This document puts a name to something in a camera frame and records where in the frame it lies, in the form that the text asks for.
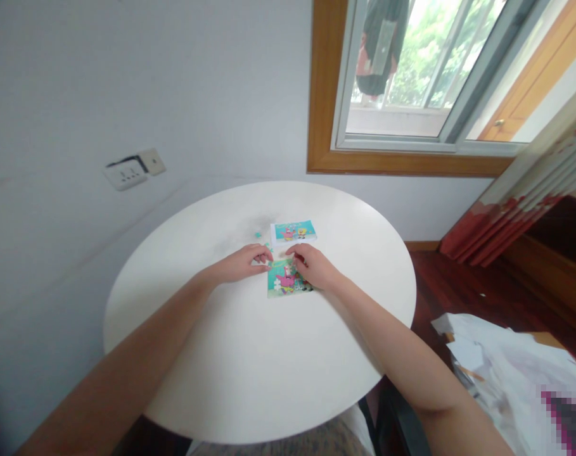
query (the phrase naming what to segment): hanging clothes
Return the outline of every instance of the hanging clothes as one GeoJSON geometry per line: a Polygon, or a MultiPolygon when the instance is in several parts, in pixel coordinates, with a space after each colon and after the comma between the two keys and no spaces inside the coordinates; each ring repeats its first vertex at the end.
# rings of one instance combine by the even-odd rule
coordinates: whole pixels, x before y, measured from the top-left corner
{"type": "Polygon", "coordinates": [[[355,76],[360,92],[385,93],[389,75],[397,71],[408,26],[408,0],[370,0],[355,76]]]}

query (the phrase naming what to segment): red and white curtain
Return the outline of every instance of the red and white curtain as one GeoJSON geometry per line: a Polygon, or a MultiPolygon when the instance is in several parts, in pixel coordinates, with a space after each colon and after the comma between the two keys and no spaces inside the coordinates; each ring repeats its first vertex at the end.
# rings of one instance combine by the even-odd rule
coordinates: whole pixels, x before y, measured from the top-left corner
{"type": "Polygon", "coordinates": [[[444,236],[440,252],[486,266],[576,190],[576,121],[567,125],[562,134],[535,138],[444,236]]]}

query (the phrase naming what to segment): wooden window frame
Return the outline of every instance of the wooden window frame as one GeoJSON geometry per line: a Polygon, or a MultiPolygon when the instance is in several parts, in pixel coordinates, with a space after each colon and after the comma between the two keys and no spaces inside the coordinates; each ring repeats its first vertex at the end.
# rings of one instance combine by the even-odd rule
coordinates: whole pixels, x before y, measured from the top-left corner
{"type": "Polygon", "coordinates": [[[332,150],[332,127],[348,4],[349,0],[313,0],[307,171],[456,177],[501,175],[514,157],[332,150]]]}

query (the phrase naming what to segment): electrical outlet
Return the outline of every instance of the electrical outlet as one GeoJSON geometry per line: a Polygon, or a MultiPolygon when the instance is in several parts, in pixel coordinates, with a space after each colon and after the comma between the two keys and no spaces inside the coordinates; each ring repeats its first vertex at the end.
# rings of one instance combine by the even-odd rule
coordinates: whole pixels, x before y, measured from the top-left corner
{"type": "Polygon", "coordinates": [[[157,175],[161,174],[165,171],[165,165],[161,161],[161,157],[159,157],[159,152],[157,149],[149,149],[142,151],[138,154],[142,163],[146,167],[147,171],[150,175],[157,175]]]}
{"type": "Polygon", "coordinates": [[[104,168],[104,174],[119,191],[127,190],[146,180],[146,173],[135,158],[107,166],[104,168]]]}

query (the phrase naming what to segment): table top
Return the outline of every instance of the table top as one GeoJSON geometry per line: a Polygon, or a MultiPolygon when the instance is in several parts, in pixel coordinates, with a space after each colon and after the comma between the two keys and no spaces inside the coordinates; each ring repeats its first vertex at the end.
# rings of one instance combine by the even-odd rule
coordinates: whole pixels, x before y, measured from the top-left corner
{"type": "MultiPolygon", "coordinates": [[[[105,351],[202,268],[245,244],[270,242],[271,223],[309,219],[318,237],[312,245],[410,327],[413,264],[380,213],[331,187],[261,182],[188,206],[140,244],[108,299],[105,351]]],[[[275,260],[284,252],[274,248],[275,260]]],[[[198,440],[270,441],[333,418],[381,375],[340,303],[319,291],[267,298],[261,274],[212,293],[145,415],[198,440]]]]}

